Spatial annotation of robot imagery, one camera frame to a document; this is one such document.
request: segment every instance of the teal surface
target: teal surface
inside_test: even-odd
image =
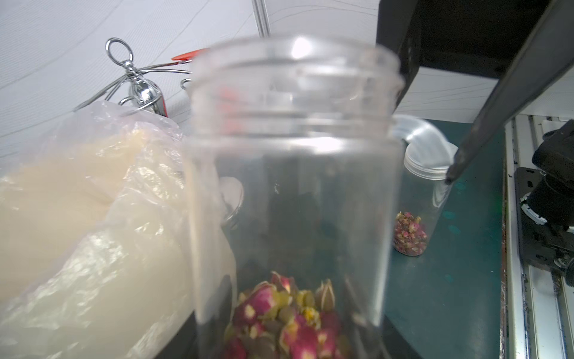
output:
[[[431,122],[455,145],[470,129]],[[499,356],[503,156],[500,131],[454,184],[426,252],[391,255],[386,315],[424,359]]]

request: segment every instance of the clear plastic jar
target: clear plastic jar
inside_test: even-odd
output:
[[[452,187],[445,183],[448,166],[423,165],[426,154],[414,146],[411,143],[405,152],[393,240],[395,249],[407,256],[425,252]],[[458,147],[449,143],[448,148],[446,161],[452,162]]]
[[[400,138],[445,152],[432,125],[391,116],[396,56],[284,36],[213,47],[192,65],[184,167],[199,356],[378,357]],[[242,186],[232,226],[221,177]]]

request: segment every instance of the red clip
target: red clip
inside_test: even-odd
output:
[[[195,56],[199,55],[200,53],[209,50],[209,48],[199,49],[192,52],[184,53],[182,55],[172,57],[172,61],[187,61],[193,59]]]

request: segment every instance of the black metal bar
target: black metal bar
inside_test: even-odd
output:
[[[448,169],[460,177],[494,133],[535,100],[574,64],[574,1],[554,0],[493,89]]]

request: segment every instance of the metal rack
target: metal rack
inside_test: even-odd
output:
[[[113,43],[122,44],[128,51],[129,58],[127,60],[118,61],[111,53],[110,46]],[[170,72],[174,74],[191,74],[191,71],[187,70],[178,70],[178,69],[168,69],[162,67],[180,65],[190,63],[196,55],[198,55],[202,50],[196,50],[193,52],[189,52],[180,56],[174,57],[172,60],[176,60],[172,63],[165,63],[165,64],[156,64],[150,65],[146,67],[138,68],[134,65],[134,53],[131,50],[130,46],[120,38],[112,37],[106,41],[106,53],[108,57],[112,60],[112,62],[116,65],[119,65],[125,69],[125,73],[112,81],[106,87],[98,91],[94,96],[90,99],[82,102],[78,106],[74,108],[74,111],[78,111],[79,109],[88,106],[90,103],[96,101],[103,95],[107,94],[104,98],[106,101],[110,101],[114,94],[119,90],[119,88],[126,82],[130,83],[129,88],[129,95],[123,99],[121,99],[118,104],[124,105],[127,102],[133,102],[138,108],[134,109],[133,111],[127,113],[126,115],[133,114],[137,111],[141,110],[150,110],[155,112],[159,115],[168,116],[167,109],[165,108],[165,101],[163,93],[161,92],[158,85],[155,82],[147,79],[144,77],[145,74],[150,72]],[[190,82],[191,79],[183,79],[180,82],[180,86],[185,90],[185,84]]]

